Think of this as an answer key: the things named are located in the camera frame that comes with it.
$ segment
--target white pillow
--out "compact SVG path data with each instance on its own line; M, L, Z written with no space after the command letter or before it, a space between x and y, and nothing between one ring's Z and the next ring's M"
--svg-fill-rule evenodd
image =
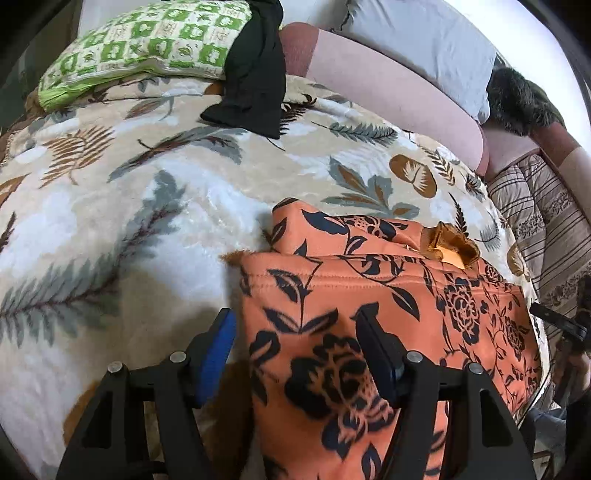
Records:
M348 10L337 33L421 75L480 123L488 119L496 49L457 10L443 0L349 0Z

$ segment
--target black floral print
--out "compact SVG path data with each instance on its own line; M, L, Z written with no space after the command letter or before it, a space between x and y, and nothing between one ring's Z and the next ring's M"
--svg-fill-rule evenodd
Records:
M462 338L468 345L478 343L480 309L476 307L468 281L464 278L457 278L455 285L446 286L443 293L446 306L449 308L452 326L462 334Z
M347 225L357 227L370 235L375 235L391 242L396 236L396 229L404 230L407 226L397 222L387 222L369 215L344 215L341 217Z
M390 425L394 412L379 396L357 340L328 333L313 351L314 358L291 361L285 395L309 417L328 419L322 445L344 459L366 432Z
M497 285L498 283L505 281L503 276L496 270L495 267L493 267L486 260L484 260L484 263L486 265L484 269L484 278L486 279L486 281L494 285Z
M509 317L505 317L505 333L507 335L507 341L515 352L515 357L518 361L521 361L521 352L525 350L525 342L523 336L519 331L519 327L514 320Z

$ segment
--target green patterned pillow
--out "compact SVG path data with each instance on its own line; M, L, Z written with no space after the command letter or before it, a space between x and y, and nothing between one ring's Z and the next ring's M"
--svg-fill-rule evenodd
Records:
M228 51L251 9L244 0L146 5L74 41L39 81L46 111L90 88L138 72L223 79Z

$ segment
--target pillow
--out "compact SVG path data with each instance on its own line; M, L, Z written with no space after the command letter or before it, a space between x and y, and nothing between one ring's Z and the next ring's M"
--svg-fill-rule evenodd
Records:
M338 33L402 63L486 121L496 49L467 18L443 0L349 0L348 9Z
M41 77L39 102L52 111L100 83L137 72L222 79L228 51L250 19L244 0L140 7L74 41Z

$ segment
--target pink cushion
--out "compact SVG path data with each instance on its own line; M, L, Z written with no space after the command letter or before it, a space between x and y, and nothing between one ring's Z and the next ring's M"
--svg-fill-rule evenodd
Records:
M488 140L486 139L486 135L482 131L482 127L480 125L478 125L478 128L480 128L480 134L482 136L482 160L480 161L480 164L476 168L476 173L478 173L478 175L483 177L486 174L486 171L488 169L491 151L488 148Z
M315 27L290 24L281 31L287 73L301 76L301 66L307 63L301 58L306 56L302 51L316 40L311 28ZM306 48L292 47L296 42ZM291 58L294 51L295 60ZM348 38L318 30L309 65L307 78L400 128L437 140L473 170L486 161L478 124L431 83L396 61Z
M319 31L318 28L302 22L290 23L280 30L279 38L285 54L285 70L288 75L306 76Z
M493 180L502 170L531 154L539 153L539 146L530 137L520 137L500 125L487 122L482 126L489 151L485 179Z

